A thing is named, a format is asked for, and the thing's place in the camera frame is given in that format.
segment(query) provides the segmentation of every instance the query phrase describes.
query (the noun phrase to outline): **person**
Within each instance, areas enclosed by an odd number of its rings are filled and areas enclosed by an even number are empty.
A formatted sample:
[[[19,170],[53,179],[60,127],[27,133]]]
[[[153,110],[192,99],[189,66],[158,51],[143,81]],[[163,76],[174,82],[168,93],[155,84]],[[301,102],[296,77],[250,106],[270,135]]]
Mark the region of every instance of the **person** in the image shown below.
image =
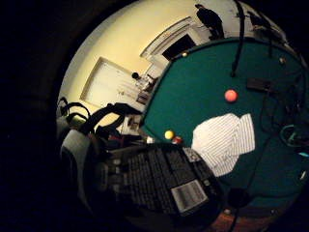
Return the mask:
[[[135,86],[143,91],[151,92],[155,86],[156,79],[149,74],[140,75],[138,72],[134,72],[132,78],[136,80]]]
[[[196,4],[198,9],[196,15],[211,31],[211,40],[224,39],[224,31],[222,27],[222,20],[214,11],[206,9],[202,4]]]
[[[284,43],[280,34],[278,34],[278,33],[276,34],[273,31],[269,21],[267,21],[265,18],[256,16],[252,12],[248,11],[248,14],[249,14],[249,17],[250,17],[250,21],[251,21],[251,24],[252,24],[252,30],[253,31],[256,31],[256,32],[260,31],[263,36],[270,38],[273,41],[276,41],[280,44]]]

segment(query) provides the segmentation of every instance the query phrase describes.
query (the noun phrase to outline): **fabric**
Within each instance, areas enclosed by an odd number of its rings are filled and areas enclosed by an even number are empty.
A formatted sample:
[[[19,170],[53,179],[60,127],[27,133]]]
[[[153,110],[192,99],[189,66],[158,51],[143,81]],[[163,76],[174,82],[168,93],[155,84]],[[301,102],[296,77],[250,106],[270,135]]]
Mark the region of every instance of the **fabric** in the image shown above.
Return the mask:
[[[251,115],[239,118],[229,113],[208,119],[194,130],[191,147],[215,176],[231,172],[240,155],[255,149]]]

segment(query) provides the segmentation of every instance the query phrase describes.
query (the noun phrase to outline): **billiard ball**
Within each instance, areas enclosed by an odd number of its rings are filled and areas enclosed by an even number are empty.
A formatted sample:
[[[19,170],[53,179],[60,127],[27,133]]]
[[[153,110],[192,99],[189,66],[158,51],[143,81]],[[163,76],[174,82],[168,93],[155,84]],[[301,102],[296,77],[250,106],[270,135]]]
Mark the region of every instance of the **billiard ball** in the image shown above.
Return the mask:
[[[173,138],[172,143],[173,144],[182,144],[183,143],[183,139],[180,136],[176,136],[175,138]]]
[[[224,94],[226,102],[235,102],[239,95],[235,90],[228,90]]]
[[[174,133],[171,131],[171,130],[167,130],[165,133],[164,133],[164,137],[166,139],[172,139],[174,137]]]

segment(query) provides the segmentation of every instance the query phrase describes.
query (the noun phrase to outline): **green felt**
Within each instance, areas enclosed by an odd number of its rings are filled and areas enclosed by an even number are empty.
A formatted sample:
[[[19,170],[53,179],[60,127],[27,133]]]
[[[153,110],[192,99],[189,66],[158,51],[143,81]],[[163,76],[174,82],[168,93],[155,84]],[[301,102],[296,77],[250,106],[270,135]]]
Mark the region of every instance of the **green felt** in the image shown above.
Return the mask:
[[[292,54],[281,48],[274,47],[272,57],[269,58],[266,43],[246,42],[237,76],[230,77],[237,48],[238,41],[214,43],[174,61],[156,87],[144,113],[143,126],[143,130],[156,141],[169,142],[164,138],[164,133],[172,130],[183,138],[185,146],[190,146],[193,130],[205,120],[226,113],[238,116],[250,113],[256,136],[256,150],[241,156],[233,172],[219,179],[226,192],[229,187],[244,188],[247,185],[253,166],[268,138],[268,134],[262,132],[259,126],[265,94],[247,90],[246,78],[271,80],[282,91],[295,79],[295,74],[289,73],[298,71],[301,67]],[[280,57],[287,60],[286,65],[280,65]],[[228,89],[239,93],[237,102],[227,103],[224,100],[224,93]],[[269,100],[267,104],[272,107],[274,101]],[[280,110],[277,111],[276,118],[282,116]],[[268,119],[264,123],[266,127],[270,127]],[[299,181],[299,175],[308,166],[309,159],[296,155],[279,137],[271,138],[250,188],[250,193],[257,195],[251,205],[276,207],[292,200],[305,182]],[[261,200],[259,195],[265,195],[265,200]],[[271,197],[276,197],[276,201],[271,201]]]

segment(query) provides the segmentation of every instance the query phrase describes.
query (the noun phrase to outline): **strap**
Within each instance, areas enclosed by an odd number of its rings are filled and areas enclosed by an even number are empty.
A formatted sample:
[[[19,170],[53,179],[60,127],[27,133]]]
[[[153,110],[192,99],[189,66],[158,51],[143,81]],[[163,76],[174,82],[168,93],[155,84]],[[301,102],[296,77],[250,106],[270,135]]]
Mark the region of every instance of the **strap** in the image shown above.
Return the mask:
[[[82,115],[81,113],[74,112],[74,113],[68,115],[68,117],[67,117],[67,122],[70,123],[71,120],[72,120],[75,116],[79,116],[80,118],[84,119],[85,121],[87,121],[87,119],[88,119],[86,116]]]
[[[127,114],[141,114],[140,111],[134,109],[126,103],[109,103],[105,108],[99,109],[91,117],[88,118],[79,129],[79,131],[87,135],[90,131],[94,129],[96,124],[107,114],[115,113],[119,115],[119,118],[116,119],[113,123],[104,126],[104,128],[109,129],[110,131],[117,128],[125,119]]]
[[[63,102],[64,105],[68,105],[68,101],[65,97],[62,97],[61,99],[58,100],[57,102],[57,111],[56,111],[56,117],[59,118],[61,116],[64,116],[64,114],[62,113],[62,107],[60,106],[60,103]]]
[[[61,99],[58,100],[57,107],[59,106],[61,102],[63,102],[65,105],[68,104],[68,100],[65,97],[62,97]]]
[[[88,118],[90,117],[91,114],[90,114],[88,108],[86,108],[86,106],[83,105],[83,104],[80,103],[80,102],[70,102],[70,103],[66,104],[65,106],[61,107],[61,113],[62,113],[62,115],[65,115],[66,113],[70,112],[70,109],[71,109],[72,107],[75,107],[75,106],[84,108],[84,109],[87,111]]]

